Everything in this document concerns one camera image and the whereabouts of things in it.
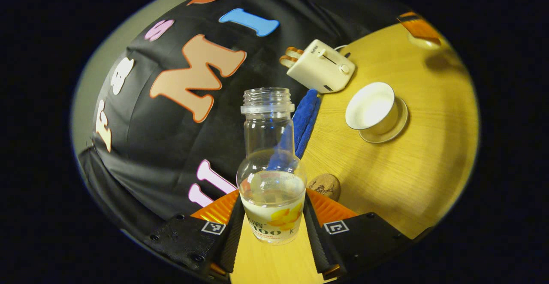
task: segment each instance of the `orange gripper part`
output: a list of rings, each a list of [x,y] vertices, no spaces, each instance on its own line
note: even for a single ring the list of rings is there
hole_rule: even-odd
[[[320,227],[322,227],[324,223],[349,219],[358,215],[339,202],[315,192],[310,188],[307,189],[307,195],[311,200]]]
[[[218,198],[208,206],[194,212],[191,216],[193,218],[227,225],[229,224],[229,218],[235,207],[238,195],[238,190],[234,190],[233,192]]]

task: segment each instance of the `wooden coaster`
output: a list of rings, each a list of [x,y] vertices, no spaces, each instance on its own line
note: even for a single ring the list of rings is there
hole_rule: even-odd
[[[324,173],[311,180],[307,185],[307,188],[331,198],[336,202],[339,200],[339,194],[341,193],[339,180],[329,173]]]

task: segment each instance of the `blue towel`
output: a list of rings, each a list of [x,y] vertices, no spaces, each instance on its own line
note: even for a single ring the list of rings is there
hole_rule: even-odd
[[[307,147],[307,142],[311,137],[312,128],[314,127],[314,122],[316,121],[316,116],[320,108],[320,98],[317,97],[317,90],[309,90],[304,98],[298,105],[296,112],[292,118],[294,121],[294,143],[296,144],[296,156],[299,158],[303,157],[305,148]],[[287,145],[290,143],[290,136],[286,135],[289,131],[285,131],[282,134],[280,146]],[[272,155],[271,160],[267,170],[275,170],[276,167],[280,167],[283,163],[284,165],[292,166],[289,161],[291,159],[287,158],[287,155],[280,152],[275,152]]]

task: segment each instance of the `glass bottle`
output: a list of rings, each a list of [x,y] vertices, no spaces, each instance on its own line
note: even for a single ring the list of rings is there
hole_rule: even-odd
[[[296,238],[305,200],[307,180],[294,152],[293,111],[289,89],[244,92],[246,158],[237,186],[253,234],[273,245]]]

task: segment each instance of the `wooden table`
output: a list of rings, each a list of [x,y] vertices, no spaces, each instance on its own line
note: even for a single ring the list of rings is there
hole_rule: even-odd
[[[471,174],[479,141],[474,87],[457,54],[420,48],[400,24],[341,50],[357,70],[344,90],[324,94],[302,162],[309,180],[331,173],[341,181],[339,203],[376,212],[408,238],[435,225],[453,206]],[[363,86],[388,83],[408,106],[408,124],[390,142],[372,144],[345,123],[349,100]],[[232,282],[317,284],[304,221],[295,241],[263,245],[246,225]]]

